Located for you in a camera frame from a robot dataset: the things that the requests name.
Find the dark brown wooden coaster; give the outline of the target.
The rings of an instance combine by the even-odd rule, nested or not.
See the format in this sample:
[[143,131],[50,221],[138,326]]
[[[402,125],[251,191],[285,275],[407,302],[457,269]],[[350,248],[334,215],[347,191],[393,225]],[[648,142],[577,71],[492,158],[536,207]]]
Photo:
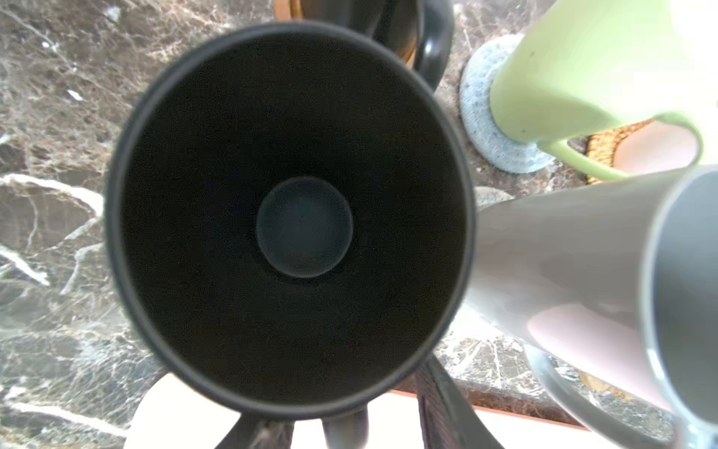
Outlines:
[[416,1],[274,1],[279,21],[312,20],[349,28],[412,63],[418,43]]

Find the grey felt round coaster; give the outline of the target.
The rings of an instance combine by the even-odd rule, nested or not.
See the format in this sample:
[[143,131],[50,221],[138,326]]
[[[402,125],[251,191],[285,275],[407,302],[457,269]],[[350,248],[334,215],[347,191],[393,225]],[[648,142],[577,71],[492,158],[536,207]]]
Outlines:
[[495,76],[523,38],[504,35],[484,43],[467,61],[459,88],[461,118],[470,142],[492,166],[513,174],[533,173],[555,162],[536,144],[508,138],[491,112],[489,95]]

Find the grey mug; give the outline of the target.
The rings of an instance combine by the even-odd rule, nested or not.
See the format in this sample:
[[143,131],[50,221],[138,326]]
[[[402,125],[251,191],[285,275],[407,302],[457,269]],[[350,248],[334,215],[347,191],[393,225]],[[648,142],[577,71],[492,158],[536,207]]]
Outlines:
[[466,301],[523,341],[538,381],[589,430],[660,447],[572,391],[554,359],[670,412],[669,447],[716,447],[716,167],[482,208]]

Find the pink handled white mug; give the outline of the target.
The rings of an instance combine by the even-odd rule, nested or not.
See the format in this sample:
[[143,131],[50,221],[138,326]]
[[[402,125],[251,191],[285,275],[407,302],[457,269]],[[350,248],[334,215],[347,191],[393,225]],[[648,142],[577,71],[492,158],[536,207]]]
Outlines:
[[678,125],[652,122],[622,140],[613,155],[613,167],[631,175],[689,166],[697,156],[695,134]]

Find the white woven round coaster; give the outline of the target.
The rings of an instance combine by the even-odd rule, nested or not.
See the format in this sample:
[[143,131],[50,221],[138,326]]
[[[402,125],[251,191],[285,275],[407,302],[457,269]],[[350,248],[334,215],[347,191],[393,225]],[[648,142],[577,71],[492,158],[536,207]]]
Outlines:
[[514,199],[514,196],[507,192],[488,186],[475,187],[474,196],[478,211],[494,204]]

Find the green handled white mug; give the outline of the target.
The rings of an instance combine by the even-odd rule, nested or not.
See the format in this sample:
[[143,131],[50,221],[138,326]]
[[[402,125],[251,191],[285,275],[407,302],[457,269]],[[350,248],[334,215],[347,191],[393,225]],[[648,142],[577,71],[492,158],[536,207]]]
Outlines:
[[691,163],[713,165],[717,5],[558,1],[499,69],[490,108],[508,138],[602,181],[624,172],[572,150],[570,140],[648,119],[691,132]]

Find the woven rattan round coaster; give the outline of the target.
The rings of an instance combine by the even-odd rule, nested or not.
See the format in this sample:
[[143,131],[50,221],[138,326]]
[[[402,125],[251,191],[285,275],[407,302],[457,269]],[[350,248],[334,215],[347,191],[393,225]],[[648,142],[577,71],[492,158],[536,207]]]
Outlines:
[[653,119],[649,119],[596,133],[588,139],[585,155],[602,166],[613,168],[613,159],[618,146],[626,138],[650,125],[653,121]]

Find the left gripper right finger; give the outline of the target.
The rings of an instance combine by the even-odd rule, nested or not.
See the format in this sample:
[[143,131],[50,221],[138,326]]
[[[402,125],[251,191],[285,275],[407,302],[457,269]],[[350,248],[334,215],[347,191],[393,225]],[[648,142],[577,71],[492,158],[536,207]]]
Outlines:
[[484,426],[445,368],[430,357],[414,374],[424,448],[495,448]]

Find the black mug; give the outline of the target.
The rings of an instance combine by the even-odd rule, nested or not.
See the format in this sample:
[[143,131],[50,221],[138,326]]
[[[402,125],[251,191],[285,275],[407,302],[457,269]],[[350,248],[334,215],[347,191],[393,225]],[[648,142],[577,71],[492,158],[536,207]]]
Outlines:
[[451,1],[277,1],[275,13],[279,19],[328,22],[369,37],[410,64],[433,90],[452,50]]
[[215,37],[162,73],[108,171],[108,262],[151,351],[274,421],[363,415],[469,283],[467,160],[431,88],[320,22]]

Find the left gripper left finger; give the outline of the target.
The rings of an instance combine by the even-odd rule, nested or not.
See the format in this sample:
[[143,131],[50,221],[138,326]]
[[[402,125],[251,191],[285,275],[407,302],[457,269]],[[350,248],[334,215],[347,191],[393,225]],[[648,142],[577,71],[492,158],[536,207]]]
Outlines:
[[294,421],[274,421],[245,413],[215,446],[216,449],[289,449]]

